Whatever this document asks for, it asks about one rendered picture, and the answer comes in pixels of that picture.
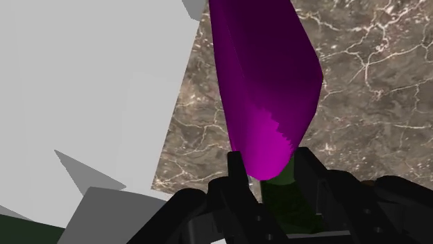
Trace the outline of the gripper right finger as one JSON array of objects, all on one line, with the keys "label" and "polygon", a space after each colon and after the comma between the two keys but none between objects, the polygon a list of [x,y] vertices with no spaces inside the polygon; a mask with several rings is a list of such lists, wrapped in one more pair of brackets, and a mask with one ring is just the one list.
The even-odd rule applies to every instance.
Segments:
[{"label": "gripper right finger", "polygon": [[395,175],[361,182],[306,147],[294,153],[294,178],[325,228],[348,231],[354,244],[433,244],[431,189]]}]

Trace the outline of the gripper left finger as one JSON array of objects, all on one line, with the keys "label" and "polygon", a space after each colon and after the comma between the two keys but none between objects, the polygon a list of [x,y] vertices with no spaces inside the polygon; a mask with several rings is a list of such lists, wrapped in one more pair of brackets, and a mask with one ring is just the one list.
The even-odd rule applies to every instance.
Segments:
[{"label": "gripper left finger", "polygon": [[207,192],[176,192],[127,244],[288,244],[287,235],[248,185],[239,152],[227,154],[228,175]]}]

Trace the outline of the purple eggplant with green stem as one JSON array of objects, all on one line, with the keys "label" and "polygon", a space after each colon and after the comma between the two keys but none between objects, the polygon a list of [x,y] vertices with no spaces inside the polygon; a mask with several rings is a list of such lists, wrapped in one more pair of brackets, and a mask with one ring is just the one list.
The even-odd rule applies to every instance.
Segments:
[{"label": "purple eggplant with green stem", "polygon": [[209,0],[209,9],[230,146],[286,232],[317,232],[291,161],[321,93],[314,47],[291,0]]}]

